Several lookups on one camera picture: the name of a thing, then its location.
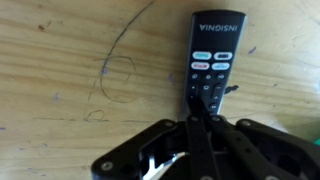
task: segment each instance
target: wood grain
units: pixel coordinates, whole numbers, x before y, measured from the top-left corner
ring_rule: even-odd
[[[0,0],[0,179],[90,179],[176,120],[191,13],[216,8],[248,16],[221,114],[320,137],[320,2]]]

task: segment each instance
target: red button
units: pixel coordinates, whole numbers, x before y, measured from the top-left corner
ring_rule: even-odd
[[[210,67],[209,63],[205,63],[205,62],[193,62],[191,64],[191,68],[195,70],[207,70],[209,69],[209,67]]]

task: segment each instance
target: screw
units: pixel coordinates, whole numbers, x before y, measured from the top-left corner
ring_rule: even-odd
[[[212,117],[211,119],[212,119],[213,121],[220,121],[220,118],[217,117],[217,116],[214,116],[214,117]]]
[[[275,176],[267,176],[266,180],[280,180],[279,178],[275,177]]]
[[[249,121],[242,121],[242,124],[245,125],[245,126],[250,126],[251,123]]]
[[[168,126],[168,127],[173,126],[172,122],[166,122],[165,125]]]
[[[113,168],[113,163],[108,161],[108,162],[105,162],[101,165],[101,169],[103,171],[110,171],[111,169]]]
[[[195,116],[192,116],[192,117],[191,117],[191,120],[192,120],[192,121],[198,121],[199,119],[198,119],[197,117],[195,117]]]
[[[202,176],[200,180],[213,180],[213,178],[210,176]]]

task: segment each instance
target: remote control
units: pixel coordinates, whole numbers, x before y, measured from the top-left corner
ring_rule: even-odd
[[[210,115],[219,113],[245,19],[245,14],[229,10],[192,15],[183,114],[188,113],[187,99],[195,96]]]

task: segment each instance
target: black remote control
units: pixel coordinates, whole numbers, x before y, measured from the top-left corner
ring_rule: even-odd
[[[182,113],[187,99],[199,96],[210,115],[219,113],[246,15],[229,10],[192,15]]]

